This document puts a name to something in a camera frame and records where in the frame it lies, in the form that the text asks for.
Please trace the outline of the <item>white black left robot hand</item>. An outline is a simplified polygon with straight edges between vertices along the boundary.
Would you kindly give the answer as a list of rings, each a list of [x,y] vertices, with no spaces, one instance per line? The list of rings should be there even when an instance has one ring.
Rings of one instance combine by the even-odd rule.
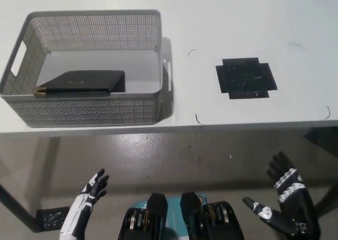
[[[59,240],[85,238],[85,231],[93,206],[107,193],[105,188],[109,176],[104,176],[104,174],[104,169],[97,172],[75,198],[61,227]]]

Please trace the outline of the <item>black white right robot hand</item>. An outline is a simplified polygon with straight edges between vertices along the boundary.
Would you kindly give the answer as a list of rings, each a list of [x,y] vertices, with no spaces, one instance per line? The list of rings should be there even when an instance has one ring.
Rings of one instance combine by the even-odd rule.
[[[242,201],[259,219],[287,239],[320,239],[318,216],[308,188],[292,161],[280,151],[273,155],[266,174],[277,191],[280,210],[250,197]]]

